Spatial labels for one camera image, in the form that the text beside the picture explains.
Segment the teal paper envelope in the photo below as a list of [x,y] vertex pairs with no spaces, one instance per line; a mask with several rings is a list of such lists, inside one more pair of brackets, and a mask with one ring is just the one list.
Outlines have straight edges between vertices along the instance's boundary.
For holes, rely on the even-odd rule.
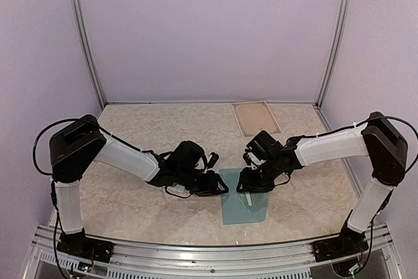
[[268,205],[267,193],[251,193],[248,195],[237,193],[236,187],[240,169],[220,169],[221,179],[229,187],[229,192],[221,194],[221,209],[223,225],[237,225],[244,223],[259,223],[266,218]]

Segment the beige lined letter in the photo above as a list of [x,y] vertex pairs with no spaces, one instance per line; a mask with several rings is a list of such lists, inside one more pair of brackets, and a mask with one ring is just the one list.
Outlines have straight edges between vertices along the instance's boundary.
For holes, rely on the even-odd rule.
[[245,193],[245,197],[246,197],[246,201],[248,203],[248,206],[251,207],[252,206],[251,194],[250,193]]

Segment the beige ornate letter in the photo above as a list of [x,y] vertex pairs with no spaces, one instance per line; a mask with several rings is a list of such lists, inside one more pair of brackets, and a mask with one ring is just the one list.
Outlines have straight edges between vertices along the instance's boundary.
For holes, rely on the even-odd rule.
[[282,135],[283,131],[266,101],[250,101],[230,104],[243,139],[250,139],[260,131]]

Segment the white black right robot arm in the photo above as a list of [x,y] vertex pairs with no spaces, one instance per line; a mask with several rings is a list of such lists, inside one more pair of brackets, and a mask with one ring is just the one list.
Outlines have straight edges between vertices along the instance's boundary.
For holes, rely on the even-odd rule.
[[391,123],[393,120],[392,116],[373,112],[353,125],[291,137],[285,144],[262,130],[246,146],[243,158],[247,167],[240,172],[236,190],[267,193],[277,187],[275,180],[282,174],[291,176],[295,170],[335,159],[368,157],[372,178],[347,217],[347,231],[334,241],[334,250],[348,255],[359,245],[358,234],[366,231],[411,169],[407,164],[408,142]]

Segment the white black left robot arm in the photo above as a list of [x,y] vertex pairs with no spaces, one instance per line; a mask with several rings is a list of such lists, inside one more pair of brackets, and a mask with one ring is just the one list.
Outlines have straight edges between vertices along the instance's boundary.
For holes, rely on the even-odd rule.
[[[52,170],[46,172],[38,165],[37,146],[43,134],[61,124],[66,126],[49,140]],[[173,151],[160,154],[143,150],[100,126],[90,114],[51,123],[37,135],[32,148],[35,169],[50,177],[51,198],[57,224],[66,236],[65,244],[79,256],[91,250],[91,241],[84,236],[80,181],[92,163],[109,165],[157,188],[177,185],[190,195],[211,197],[229,192],[227,184],[213,170],[218,159],[218,154],[206,154],[190,140],[182,141]]]

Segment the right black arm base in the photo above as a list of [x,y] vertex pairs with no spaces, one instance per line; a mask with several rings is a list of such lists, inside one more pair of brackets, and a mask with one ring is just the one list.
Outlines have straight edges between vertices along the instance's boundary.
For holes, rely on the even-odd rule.
[[315,241],[312,248],[315,261],[319,263],[367,251],[369,245],[365,239],[355,241],[350,238],[334,237]]

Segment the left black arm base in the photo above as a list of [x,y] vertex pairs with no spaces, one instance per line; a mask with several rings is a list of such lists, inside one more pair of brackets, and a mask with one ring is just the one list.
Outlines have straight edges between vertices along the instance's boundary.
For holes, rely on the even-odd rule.
[[64,236],[59,239],[57,250],[93,262],[110,263],[114,244],[89,237]]

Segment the white sticker sheet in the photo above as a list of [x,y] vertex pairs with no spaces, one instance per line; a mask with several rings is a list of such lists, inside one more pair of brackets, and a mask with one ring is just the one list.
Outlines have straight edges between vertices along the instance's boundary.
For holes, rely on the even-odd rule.
[[184,186],[179,185],[179,184],[175,184],[173,186],[169,187],[169,190],[174,193],[174,194],[178,194],[178,195],[187,195],[189,192],[185,189]]

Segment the aluminium front rail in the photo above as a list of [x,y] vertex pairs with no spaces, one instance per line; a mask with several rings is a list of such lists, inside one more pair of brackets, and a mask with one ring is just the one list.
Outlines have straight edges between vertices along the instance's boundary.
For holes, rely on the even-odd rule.
[[51,227],[38,226],[20,278],[402,278],[384,225],[367,232],[371,252],[320,260],[309,238],[273,244],[181,246],[111,239],[107,262],[54,252]]

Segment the right aluminium frame post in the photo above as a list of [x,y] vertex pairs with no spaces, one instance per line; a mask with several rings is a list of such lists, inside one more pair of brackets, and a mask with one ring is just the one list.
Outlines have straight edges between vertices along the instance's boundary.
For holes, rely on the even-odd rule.
[[315,102],[316,108],[318,111],[321,111],[324,104],[327,93],[330,88],[330,83],[332,80],[332,75],[334,73],[334,68],[338,58],[338,53],[344,36],[344,28],[346,24],[347,13],[349,10],[350,0],[340,0],[338,6],[338,14],[336,19],[336,26],[334,29],[334,34],[332,37],[331,47],[329,56],[327,58],[327,63],[325,67],[325,74],[321,82],[321,87],[319,90],[319,95]]

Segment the aluminium frame post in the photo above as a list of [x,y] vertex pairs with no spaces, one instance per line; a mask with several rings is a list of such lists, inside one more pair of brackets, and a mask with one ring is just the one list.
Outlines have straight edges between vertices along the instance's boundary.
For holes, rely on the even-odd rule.
[[315,102],[316,108],[318,111],[321,111],[324,104],[327,93],[330,88],[330,83],[332,80],[332,75],[334,73],[334,68],[338,58],[338,53],[344,36],[344,28],[346,24],[347,13],[349,10],[350,0],[340,0],[338,6],[338,14],[336,19],[336,26],[334,29],[334,34],[332,37],[331,47],[329,56],[327,58],[327,63],[325,67],[325,74],[321,82],[321,87],[319,90],[319,95]]
[[91,45],[89,42],[88,32],[84,21],[82,2],[81,0],[71,0],[71,5],[72,11],[74,13],[74,20],[82,49],[82,54],[86,62],[89,78],[93,86],[93,92],[99,104],[99,108],[103,110],[107,105],[107,101],[102,84],[100,82],[99,74],[95,66],[95,62],[93,60]]

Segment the left aluminium frame post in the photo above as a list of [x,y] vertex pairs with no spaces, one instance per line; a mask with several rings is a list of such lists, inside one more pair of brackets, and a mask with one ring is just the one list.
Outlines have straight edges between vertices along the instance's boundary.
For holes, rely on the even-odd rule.
[[93,92],[99,104],[99,108],[103,110],[107,105],[107,101],[102,84],[100,82],[99,74],[95,66],[95,62],[93,60],[91,45],[89,42],[88,32],[84,21],[82,2],[81,0],[71,0],[71,5],[72,11],[74,13],[74,20],[82,49],[82,54],[86,62],[89,78],[93,86]]

